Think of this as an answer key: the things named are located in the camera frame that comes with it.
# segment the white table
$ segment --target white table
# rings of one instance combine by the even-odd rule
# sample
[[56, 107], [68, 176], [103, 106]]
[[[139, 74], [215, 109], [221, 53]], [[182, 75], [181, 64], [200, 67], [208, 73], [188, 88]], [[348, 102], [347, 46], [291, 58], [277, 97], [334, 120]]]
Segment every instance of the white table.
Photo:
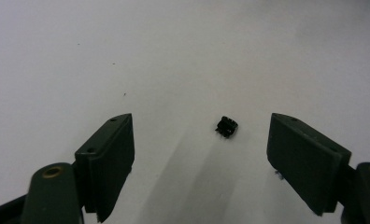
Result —
[[129, 112], [107, 223], [340, 223], [278, 179], [267, 134], [291, 115], [370, 161], [370, 1], [0, 0], [0, 204]]

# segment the white surface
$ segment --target white surface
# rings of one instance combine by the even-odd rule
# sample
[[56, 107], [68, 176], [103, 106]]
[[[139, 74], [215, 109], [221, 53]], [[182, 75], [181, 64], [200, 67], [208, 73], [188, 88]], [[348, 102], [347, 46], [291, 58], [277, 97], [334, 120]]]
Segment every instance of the white surface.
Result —
[[339, 223], [278, 180], [267, 134], [288, 114], [370, 161], [370, 0], [0, 0], [0, 204], [128, 112], [107, 223]]

